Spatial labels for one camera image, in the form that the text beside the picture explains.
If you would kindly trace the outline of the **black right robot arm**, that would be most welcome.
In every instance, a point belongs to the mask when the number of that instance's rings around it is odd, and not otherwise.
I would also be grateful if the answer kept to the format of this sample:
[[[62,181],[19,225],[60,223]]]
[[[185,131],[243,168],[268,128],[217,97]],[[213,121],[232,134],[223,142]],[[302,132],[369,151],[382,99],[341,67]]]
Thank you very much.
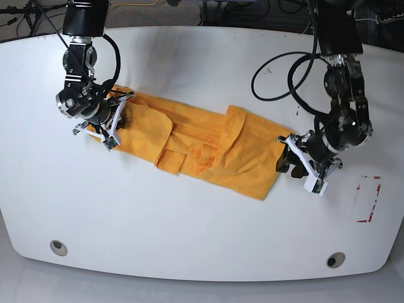
[[[62,60],[66,77],[56,104],[67,118],[82,119],[73,134],[84,131],[111,150],[121,144],[117,129],[124,125],[122,110],[134,93],[113,88],[121,70],[121,55],[116,43],[104,32],[108,10],[108,1],[68,1],[62,32],[72,40]],[[101,85],[95,82],[97,51],[92,40],[96,37],[105,39],[116,57],[113,77]]]

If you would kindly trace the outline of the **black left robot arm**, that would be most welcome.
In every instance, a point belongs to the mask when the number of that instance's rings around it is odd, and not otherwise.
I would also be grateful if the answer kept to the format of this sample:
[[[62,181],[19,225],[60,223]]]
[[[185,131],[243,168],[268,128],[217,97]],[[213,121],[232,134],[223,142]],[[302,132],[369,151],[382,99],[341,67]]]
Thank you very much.
[[[359,146],[372,134],[364,77],[356,55],[363,52],[352,10],[355,1],[308,1],[315,42],[320,53],[304,55],[290,68],[287,85],[293,98],[314,116],[314,129],[304,136],[290,135],[300,151],[310,157],[309,165],[320,178],[337,163],[337,155],[351,146]],[[295,92],[297,68],[307,60],[327,62],[324,88],[331,98],[329,113],[311,108]]]

